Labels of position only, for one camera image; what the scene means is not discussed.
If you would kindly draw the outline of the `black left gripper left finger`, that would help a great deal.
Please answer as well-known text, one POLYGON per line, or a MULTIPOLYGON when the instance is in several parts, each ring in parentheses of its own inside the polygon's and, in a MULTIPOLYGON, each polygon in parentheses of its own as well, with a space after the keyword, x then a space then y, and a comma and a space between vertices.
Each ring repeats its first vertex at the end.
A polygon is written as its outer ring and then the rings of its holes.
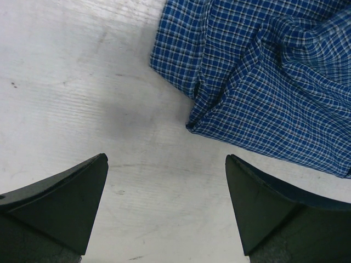
POLYGON ((100 153, 1 194, 1 256, 85 255, 108 168, 100 153))

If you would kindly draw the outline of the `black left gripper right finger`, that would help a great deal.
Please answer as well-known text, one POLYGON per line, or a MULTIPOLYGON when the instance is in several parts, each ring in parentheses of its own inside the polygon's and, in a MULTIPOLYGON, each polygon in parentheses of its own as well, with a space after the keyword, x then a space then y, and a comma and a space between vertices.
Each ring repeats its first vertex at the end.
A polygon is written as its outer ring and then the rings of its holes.
POLYGON ((350 256, 350 204, 273 177, 234 155, 225 172, 246 256, 350 256))

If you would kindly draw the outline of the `blue checked long sleeve shirt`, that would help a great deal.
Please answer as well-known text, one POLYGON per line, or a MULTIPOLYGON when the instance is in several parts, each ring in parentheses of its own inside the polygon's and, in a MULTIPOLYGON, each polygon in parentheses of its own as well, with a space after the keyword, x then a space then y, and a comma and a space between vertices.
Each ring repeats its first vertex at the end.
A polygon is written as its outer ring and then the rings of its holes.
POLYGON ((350 178, 350 1, 167 1, 150 67, 189 132, 350 178))

